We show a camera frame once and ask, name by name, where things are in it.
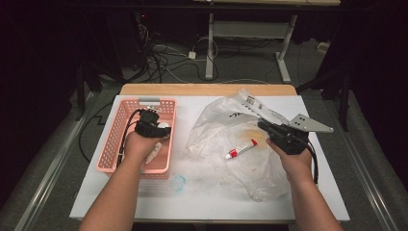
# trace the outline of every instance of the human hand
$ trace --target human hand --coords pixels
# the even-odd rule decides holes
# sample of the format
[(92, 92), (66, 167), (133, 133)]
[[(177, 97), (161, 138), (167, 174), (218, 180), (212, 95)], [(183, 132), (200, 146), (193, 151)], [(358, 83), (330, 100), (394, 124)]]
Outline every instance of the human hand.
[(270, 139), (267, 139), (267, 144), (279, 155), (290, 183), (313, 182), (312, 155), (308, 149), (299, 155), (288, 155)]
[(129, 133), (125, 141), (125, 159), (132, 159), (141, 166), (154, 145), (162, 140), (163, 138), (145, 138), (136, 132)]

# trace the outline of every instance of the gray floor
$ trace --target gray floor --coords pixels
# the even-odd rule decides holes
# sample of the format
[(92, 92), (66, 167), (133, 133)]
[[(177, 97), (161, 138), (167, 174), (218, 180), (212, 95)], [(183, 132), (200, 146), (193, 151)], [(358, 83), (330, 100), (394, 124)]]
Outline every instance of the gray floor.
[[(260, 41), (249, 42), (259, 46)], [(296, 45), (291, 44), (285, 59), (293, 85), (295, 87), (312, 80), (324, 58), (316, 51), (318, 43), (314, 40)], [(280, 78), (273, 52), (277, 51), (280, 41), (273, 40), (267, 47), (242, 46), (241, 52), (232, 58), (222, 58), (235, 54), (234, 50), (226, 52), (219, 49), (216, 65), (218, 78), (215, 83), (241, 84), (283, 84)], [(176, 50), (168, 52), (187, 54), (189, 49), (172, 44)], [(167, 56), (172, 62), (182, 57)], [(204, 62), (191, 62), (199, 67), (200, 76), (204, 76)], [(136, 82), (148, 80), (145, 75)], [(163, 83), (204, 83), (198, 79), (195, 65), (184, 65), (163, 75)], [(100, 93), (93, 94), (89, 99), (86, 113), (88, 120), (99, 109), (110, 102), (119, 92), (120, 86), (104, 84)], [(372, 131), (361, 114), (358, 102), (352, 92), (347, 115), (349, 132), (343, 132), (337, 120), (337, 101), (323, 101), (318, 90), (306, 90), (301, 93), (309, 115), (335, 128), (335, 133), (319, 135), (320, 144), (331, 166), (351, 221), (342, 224), (345, 230), (406, 230), (408, 228), (408, 198), (405, 189), (387, 162)], [(99, 115), (106, 119), (110, 108)], [(15, 188), (13, 195), (0, 212), (0, 230), (14, 230), (27, 208), (37, 211), (29, 216), (27, 229), (33, 230), (76, 230), (79, 221), (70, 219), (69, 213), (79, 191), (88, 162), (81, 155), (77, 134), (71, 134), (76, 127), (84, 125), (75, 120), (77, 108), (55, 131), (53, 136), (41, 149), (37, 157), (27, 168), (24, 176)], [(103, 126), (97, 125), (93, 119), (84, 130), (82, 144), (84, 152), (90, 158), (97, 145)], [(73, 137), (70, 145), (69, 136)], [(50, 185), (50, 194), (46, 194), (41, 202), (29, 207), (35, 192), (38, 190), (47, 170), (55, 165), (55, 159), (66, 153), (63, 164), (54, 174), (55, 184)], [(253, 230), (265, 230), (268, 227), (246, 227)]]

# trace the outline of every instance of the pink plastic basket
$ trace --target pink plastic basket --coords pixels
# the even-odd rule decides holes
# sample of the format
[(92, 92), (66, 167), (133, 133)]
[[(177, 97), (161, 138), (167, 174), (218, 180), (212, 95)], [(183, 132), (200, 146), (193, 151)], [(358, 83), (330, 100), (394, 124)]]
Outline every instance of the pink plastic basket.
[[(145, 179), (167, 179), (169, 176), (169, 163), (171, 156), (171, 143), (174, 132), (174, 122), (176, 114), (175, 99), (158, 99), (146, 98), (137, 99), (129, 98), (122, 99), (117, 107), (115, 118), (110, 128), (108, 139), (105, 142), (102, 153), (99, 156), (96, 168), (99, 171), (111, 175), (116, 170), (116, 162), (118, 158), (120, 143), (123, 133), (126, 129), (126, 124), (132, 112), (137, 109), (147, 109), (147, 106), (152, 106), (158, 109), (160, 116), (158, 122), (166, 122), (171, 127), (170, 138), (162, 142), (162, 149), (158, 155), (148, 165), (141, 167), (141, 178)], [(139, 120), (139, 114), (136, 114), (132, 122)], [(135, 131), (135, 124), (128, 129), (128, 133)]]

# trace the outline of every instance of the table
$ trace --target table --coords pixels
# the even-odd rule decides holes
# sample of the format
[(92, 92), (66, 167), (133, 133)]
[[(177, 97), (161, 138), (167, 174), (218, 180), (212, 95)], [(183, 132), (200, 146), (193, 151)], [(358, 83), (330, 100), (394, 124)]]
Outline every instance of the table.
[[(234, 94), (241, 88), (246, 88), (249, 93), (257, 96), (269, 108), (273, 106), (277, 112), (282, 112), (283, 116), (291, 117), (297, 113), (307, 115), (301, 97), (295, 95), (292, 86), (168, 84), (125, 85), (122, 88), (119, 97), (129, 97), (131, 94), (166, 96), (176, 98), (178, 103), (170, 177), (168, 180), (140, 181), (135, 220), (193, 223), (294, 222), (292, 199), (289, 193), (284, 194), (279, 199), (255, 202), (249, 198), (244, 188), (218, 187), (211, 178), (207, 177), (207, 167), (191, 162), (182, 153), (189, 137), (189, 131), (202, 109), (222, 95)], [(110, 119), (108, 118), (105, 128), (109, 128), (109, 126)], [(106, 139), (108, 130), (104, 130), (100, 143)], [(338, 220), (349, 220), (316, 134), (311, 133), (310, 140), (315, 146), (319, 159), (320, 191), (335, 217)], [(98, 172), (95, 168), (101, 148), (101, 145), (98, 144), (81, 190), (76, 197), (70, 214), (71, 218), (81, 219), (85, 215), (92, 201), (109, 179), (106, 174)], [(184, 190), (175, 191), (174, 181), (180, 183), (178, 182), (180, 177), (185, 179)]]
[[(215, 3), (235, 3), (235, 4), (269, 4), (269, 5), (312, 5), (312, 6), (339, 6), (340, 0), (216, 0), (210, 1)], [(241, 37), (241, 38), (261, 38), (261, 39), (283, 39), (281, 50), (275, 52), (275, 58), (279, 67), (281, 77), (284, 83), (292, 82), (288, 69), (285, 64), (285, 54), (288, 50), (291, 36), (296, 22), (297, 15), (292, 15), (289, 22), (285, 23), (268, 23), (268, 22), (243, 22), (243, 21), (219, 21), (214, 20), (214, 14), (210, 13), (209, 33), (208, 33), (208, 55), (206, 62), (206, 79), (213, 79), (214, 66), (214, 37)]]

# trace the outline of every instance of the clear plastic bag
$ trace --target clear plastic bag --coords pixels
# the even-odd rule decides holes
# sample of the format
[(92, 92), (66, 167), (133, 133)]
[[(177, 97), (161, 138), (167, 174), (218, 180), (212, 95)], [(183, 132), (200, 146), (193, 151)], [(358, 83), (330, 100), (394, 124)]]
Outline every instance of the clear plastic bag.
[[(290, 187), (279, 156), (265, 142), (268, 134), (257, 126), (259, 112), (248, 99), (255, 98), (240, 90), (208, 105), (191, 129), (186, 153), (209, 164), (220, 185), (243, 185), (253, 200), (263, 201), (286, 193)], [(265, 112), (263, 116), (275, 123), (287, 122), (274, 111)], [(230, 150), (250, 139), (258, 144), (225, 160)]]

